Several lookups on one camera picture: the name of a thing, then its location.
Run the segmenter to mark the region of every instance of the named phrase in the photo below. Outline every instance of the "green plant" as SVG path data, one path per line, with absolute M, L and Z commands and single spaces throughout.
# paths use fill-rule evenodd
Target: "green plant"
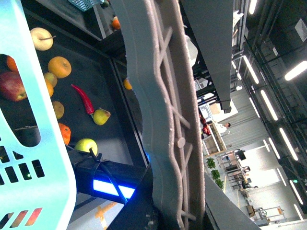
M 215 180 L 215 183 L 217 184 L 217 186 L 220 187 L 220 189 L 223 189 L 224 188 L 224 181 L 221 181 L 221 179 L 217 179 Z
M 211 170 L 212 179 L 216 181 L 217 179 L 220 179 L 221 175 L 217 169 Z
M 207 159 L 207 166 L 209 169 L 215 169 L 215 161 L 212 157 Z

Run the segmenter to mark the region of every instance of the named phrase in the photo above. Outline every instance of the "orange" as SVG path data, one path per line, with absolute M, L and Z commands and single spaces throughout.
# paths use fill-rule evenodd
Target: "orange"
M 49 96 L 52 97 L 53 92 L 54 92 L 53 86 L 47 79 L 45 79 L 45 82 L 46 82 L 46 86 L 47 86 L 47 89 L 48 89 Z
M 71 140 L 71 129 L 62 123 L 59 123 L 59 129 L 61 131 L 65 145 L 68 145 Z
M 15 60 L 14 60 L 11 56 L 7 56 L 7 58 L 6 58 L 6 64 L 8 65 L 9 69 L 10 69 L 12 72 L 18 73 L 18 69 L 17 69 L 16 62 L 15 62 Z
M 64 57 L 54 57 L 48 63 L 48 70 L 57 78 L 65 78 L 71 73 L 71 64 Z
M 119 30 L 120 29 L 120 23 L 117 17 L 114 17 L 112 26 L 114 29 Z
M 127 78 L 123 81 L 123 85 L 126 88 L 126 90 L 132 90 L 132 85 L 130 84 Z

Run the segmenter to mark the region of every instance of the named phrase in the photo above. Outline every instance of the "blue led light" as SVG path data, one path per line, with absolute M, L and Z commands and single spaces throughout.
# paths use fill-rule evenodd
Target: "blue led light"
M 134 188 L 128 188 L 125 186 L 118 186 L 124 197 L 130 199 L 132 194 L 134 193 Z M 119 196 L 113 184 L 104 181 L 93 180 L 93 189 L 99 192 Z

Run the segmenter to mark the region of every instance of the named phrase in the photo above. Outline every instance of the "red chili pepper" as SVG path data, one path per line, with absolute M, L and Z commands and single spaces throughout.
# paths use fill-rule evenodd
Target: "red chili pepper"
M 80 89 L 78 86 L 75 86 L 73 84 L 71 84 L 71 86 L 78 92 L 78 94 L 81 96 L 85 110 L 87 112 L 88 115 L 93 116 L 93 113 L 95 112 L 94 107 L 92 105 L 91 100 L 88 98 L 88 96 L 86 95 L 86 93 Z

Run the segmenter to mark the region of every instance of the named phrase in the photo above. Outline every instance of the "black cable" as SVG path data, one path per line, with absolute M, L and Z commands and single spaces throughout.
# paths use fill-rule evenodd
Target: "black cable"
M 92 148 L 90 148 L 90 153 L 92 155 L 92 157 L 94 158 L 95 161 L 97 161 L 97 157 L 95 156 Z M 127 199 L 125 198 L 125 196 L 123 195 L 123 193 L 121 192 L 118 183 L 116 182 L 116 179 L 114 178 L 114 176 L 112 175 L 112 173 L 109 171 L 109 169 L 107 168 L 107 166 L 104 164 L 104 162 L 99 161 L 98 166 L 96 167 L 95 171 L 94 171 L 94 175 L 96 170 L 98 169 L 98 167 L 101 166 L 102 170 L 105 171 L 105 173 L 107 174 L 107 176 L 109 177 L 110 182 L 113 184 L 113 186 L 115 187 L 121 201 L 126 204 L 127 203 Z

